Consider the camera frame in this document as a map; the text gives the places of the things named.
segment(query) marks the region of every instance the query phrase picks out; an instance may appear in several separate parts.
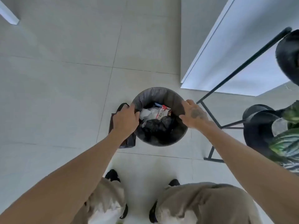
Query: green leaf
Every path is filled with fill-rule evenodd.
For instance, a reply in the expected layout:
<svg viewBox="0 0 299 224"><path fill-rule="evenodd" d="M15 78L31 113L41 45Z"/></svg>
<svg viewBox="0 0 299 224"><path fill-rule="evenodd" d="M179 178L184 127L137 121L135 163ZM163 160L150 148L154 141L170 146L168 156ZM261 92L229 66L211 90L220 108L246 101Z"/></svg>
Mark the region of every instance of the green leaf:
<svg viewBox="0 0 299 224"><path fill-rule="evenodd" d="M299 128L289 129L277 135L269 148L279 156L299 161Z"/></svg>
<svg viewBox="0 0 299 224"><path fill-rule="evenodd" d="M299 123L299 101L295 101L283 112L282 117L292 123Z"/></svg>

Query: forearm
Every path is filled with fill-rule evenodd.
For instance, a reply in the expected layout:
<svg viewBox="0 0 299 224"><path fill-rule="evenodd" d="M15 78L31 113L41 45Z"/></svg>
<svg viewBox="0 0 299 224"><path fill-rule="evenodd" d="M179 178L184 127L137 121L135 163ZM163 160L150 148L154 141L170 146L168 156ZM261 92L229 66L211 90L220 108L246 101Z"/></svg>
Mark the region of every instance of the forearm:
<svg viewBox="0 0 299 224"><path fill-rule="evenodd" d="M0 223L70 223L124 140L112 132L43 178L0 215Z"/></svg>
<svg viewBox="0 0 299 224"><path fill-rule="evenodd" d="M299 223L299 178L296 175L235 140L214 123L201 122L197 129L275 223Z"/></svg>

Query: potted plant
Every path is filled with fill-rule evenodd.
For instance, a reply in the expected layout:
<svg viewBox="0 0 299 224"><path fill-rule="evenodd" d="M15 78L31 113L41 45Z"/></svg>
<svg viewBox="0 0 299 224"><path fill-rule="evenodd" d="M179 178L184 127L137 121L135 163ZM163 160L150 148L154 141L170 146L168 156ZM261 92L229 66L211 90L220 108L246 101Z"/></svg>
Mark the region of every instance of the potted plant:
<svg viewBox="0 0 299 224"><path fill-rule="evenodd" d="M291 172L299 173L299 101L286 108L279 121L283 121L286 129L269 143L274 152L269 158Z"/></svg>

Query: white wall edge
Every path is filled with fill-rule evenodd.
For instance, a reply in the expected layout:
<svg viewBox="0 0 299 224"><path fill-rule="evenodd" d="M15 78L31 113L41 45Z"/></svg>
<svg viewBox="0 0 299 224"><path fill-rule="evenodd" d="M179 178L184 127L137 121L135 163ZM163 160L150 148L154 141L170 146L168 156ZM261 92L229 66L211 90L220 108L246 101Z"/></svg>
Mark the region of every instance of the white wall edge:
<svg viewBox="0 0 299 224"><path fill-rule="evenodd" d="M13 25L18 25L20 21L2 1L0 1L0 15Z"/></svg>
<svg viewBox="0 0 299 224"><path fill-rule="evenodd" d="M196 64L198 58L200 57L201 53L204 51L204 48L209 43L211 37L213 36L213 34L215 33L215 31L217 30L217 27L221 23L222 19L224 18L225 14L229 10L229 8L230 8L230 6L232 5L233 2L234 2L234 0L228 0L227 1L226 5L224 6L223 10L221 11L220 15L218 16L218 18L217 18L214 26L212 27L210 33L208 34L208 36L205 39L203 45L201 46L200 50L198 51L197 55L195 56L194 60L192 61L190 67L188 68L188 71L186 72L185 76L183 77L181 83L183 83L185 81L185 79L187 78L187 76L189 75L189 73L192 70L193 66Z"/></svg>

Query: hand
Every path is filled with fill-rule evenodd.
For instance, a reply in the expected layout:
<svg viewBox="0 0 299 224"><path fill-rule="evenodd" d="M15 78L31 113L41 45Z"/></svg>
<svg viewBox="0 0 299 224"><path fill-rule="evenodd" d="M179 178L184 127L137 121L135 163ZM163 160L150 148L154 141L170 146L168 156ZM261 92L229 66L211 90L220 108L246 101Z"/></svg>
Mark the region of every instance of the hand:
<svg viewBox="0 0 299 224"><path fill-rule="evenodd" d="M180 119L189 128L198 128L202 122L209 121L207 113L205 113L197 104L192 100L182 101L185 110L185 115L180 115Z"/></svg>
<svg viewBox="0 0 299 224"><path fill-rule="evenodd" d="M135 105L132 103L130 107L124 105L122 109L113 116L113 130L117 132L123 139L127 139L139 125L140 112L134 113Z"/></svg>

